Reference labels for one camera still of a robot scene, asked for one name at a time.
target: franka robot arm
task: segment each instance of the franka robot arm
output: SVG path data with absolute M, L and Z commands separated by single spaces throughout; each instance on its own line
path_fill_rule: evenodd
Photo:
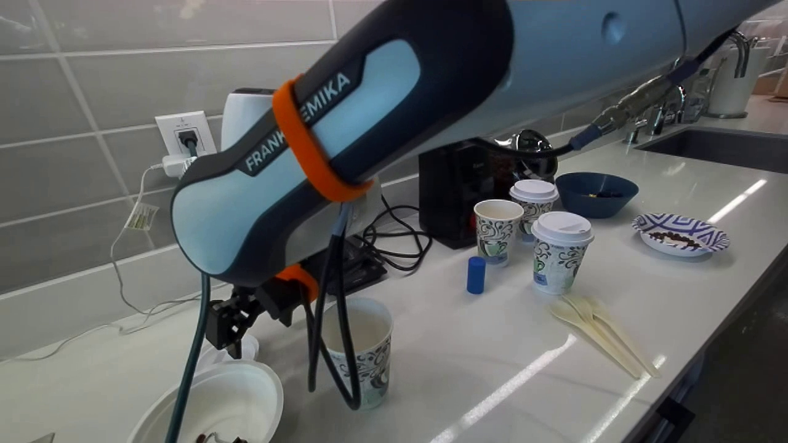
M 351 188 L 406 153 L 500 135 L 637 81 L 770 3 L 385 0 L 292 81 L 291 102 Z M 257 288 L 299 259 L 286 257 L 291 235 L 325 204 L 264 114 L 192 163 L 172 226 L 201 274 Z

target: white bowl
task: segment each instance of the white bowl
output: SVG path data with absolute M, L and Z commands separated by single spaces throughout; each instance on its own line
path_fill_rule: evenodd
M 177 386 L 148 408 L 129 443 L 165 441 L 174 396 Z M 216 434 L 222 441 L 264 443 L 273 439 L 280 411 L 282 389 L 271 366 L 248 363 L 216 365 L 193 377 L 177 441 L 192 443 L 198 437 Z

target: black device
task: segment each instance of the black device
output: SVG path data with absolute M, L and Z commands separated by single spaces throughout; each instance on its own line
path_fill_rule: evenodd
M 491 198 L 490 167 L 485 141 L 463 141 L 417 155 L 420 229 L 449 249 L 472 247 L 472 204 Z

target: paper cup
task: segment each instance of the paper cup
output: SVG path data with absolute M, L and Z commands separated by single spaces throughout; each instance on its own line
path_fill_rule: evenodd
M 509 198 L 520 201 L 525 213 L 520 220 L 520 238 L 531 242 L 531 225 L 555 206 L 558 188 L 543 179 L 520 179 L 509 188 Z
M 536 238 L 534 288 L 543 295 L 563 295 L 590 243 L 590 222 L 569 213 L 542 215 L 531 235 Z
M 477 257 L 505 267 L 512 253 L 521 206 L 509 199 L 483 199 L 472 206 Z
M 346 297 L 346 317 L 362 391 L 358 408 L 377 408 L 389 395 L 392 313 L 373 297 L 351 295 Z M 344 381 L 344 389 L 349 391 L 351 386 L 336 305 L 330 305 L 323 316 L 323 342 Z

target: kitchen counter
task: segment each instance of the kitchen counter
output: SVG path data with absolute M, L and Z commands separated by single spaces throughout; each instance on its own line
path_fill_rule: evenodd
M 788 134 L 788 104 L 754 99 L 746 120 L 697 126 Z M 784 249 L 788 176 L 619 144 L 560 163 L 560 172 L 570 169 L 614 172 L 640 184 L 622 215 L 594 222 L 595 238 L 573 291 L 597 301 L 651 358 L 658 377 L 633 381 L 552 321 L 547 301 L 528 288 L 525 247 L 512 267 L 490 268 L 488 294 L 472 297 L 463 291 L 472 252 L 436 243 L 416 277 L 365 291 L 394 313 L 392 396 L 377 411 L 346 411 L 325 374 L 308 395 L 299 321 L 291 329 L 266 316 L 256 323 L 257 359 L 286 386 L 276 441 L 622 441 Z M 738 204 L 715 222 L 731 249 L 708 259 L 666 259 L 630 229 L 637 215 L 708 220 L 733 199 Z M 181 309 L 134 334 L 94 329 L 51 359 L 3 363 L 3 441 L 43 434 L 55 434 L 55 443 L 126 441 L 142 411 L 177 384 L 192 328 L 193 309 Z

